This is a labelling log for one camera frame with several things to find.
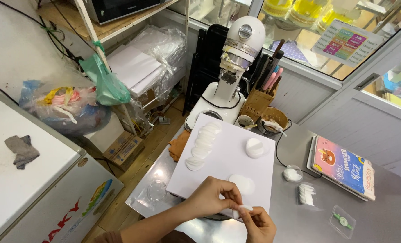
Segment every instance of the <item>refrigerator brand logo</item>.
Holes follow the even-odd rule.
[[[70,209],[68,211],[69,212],[77,212],[79,210],[79,201],[76,202],[76,204],[74,204],[74,207],[72,209]],[[71,217],[67,218],[68,213],[65,214],[65,216],[63,217],[63,219],[57,224],[57,226],[59,227],[59,229],[55,229],[52,230],[48,236],[49,236],[49,240],[43,240],[42,243],[50,243],[50,241],[53,240],[53,238],[55,237],[55,235],[65,226],[65,223],[71,219]]]

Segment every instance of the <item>microwave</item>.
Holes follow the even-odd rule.
[[[89,17],[100,25],[157,6],[166,0],[83,0]]]

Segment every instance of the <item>green plastic bag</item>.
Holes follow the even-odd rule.
[[[79,61],[85,73],[97,86],[97,101],[104,106],[130,102],[130,92],[114,73],[107,70],[97,53],[85,61]]]

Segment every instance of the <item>stainless steel table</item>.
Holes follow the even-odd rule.
[[[311,137],[316,134],[294,124],[282,137],[277,155],[286,164],[305,168]],[[181,199],[165,191],[176,163],[169,156],[169,145],[128,197],[126,203],[144,217],[150,217],[178,203]],[[324,211],[310,211],[298,206],[296,184],[282,177],[284,167],[274,159],[270,216],[277,226],[274,243],[379,243],[401,242],[401,177],[380,166],[375,169],[376,201],[364,202],[325,179],[304,174],[303,181],[319,188]],[[351,240],[346,240],[329,224],[333,207],[343,208],[356,220]],[[247,231],[244,224],[230,219],[212,221],[194,219],[176,228],[198,243],[243,243]]]

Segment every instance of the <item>pink label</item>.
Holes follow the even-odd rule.
[[[338,49],[340,49],[340,48],[342,47],[342,45],[340,45],[340,44],[338,44],[338,43],[335,43],[334,41],[331,41],[331,42],[329,43],[329,45],[330,45],[330,46],[333,46],[333,47],[336,47],[336,48],[338,48]]]
[[[330,50],[330,51],[332,51],[332,52],[337,52],[337,51],[339,50],[338,48],[332,47],[332,46],[330,46],[330,45],[327,45],[327,47],[326,47],[325,49]]]
[[[326,52],[326,53],[328,53],[328,54],[330,54],[330,55],[334,55],[334,54],[335,54],[335,52],[332,52],[332,51],[327,50],[327,49],[324,49],[324,52]]]
[[[352,36],[352,38],[354,38],[354,39],[356,39],[356,40],[359,40],[359,41],[361,41],[361,42],[364,42],[367,38],[366,37],[363,37],[363,36],[360,36],[360,35],[357,35],[357,34],[354,34],[353,36]]]
[[[355,44],[355,45],[361,45],[362,44],[362,41],[358,41],[358,40],[355,40],[355,39],[349,39],[349,41],[348,42],[350,42],[350,43],[352,43],[352,44]]]
[[[356,45],[354,45],[352,43],[349,43],[349,42],[344,43],[344,46],[347,46],[347,47],[352,48],[354,50],[356,50],[358,48],[358,46],[356,46]]]

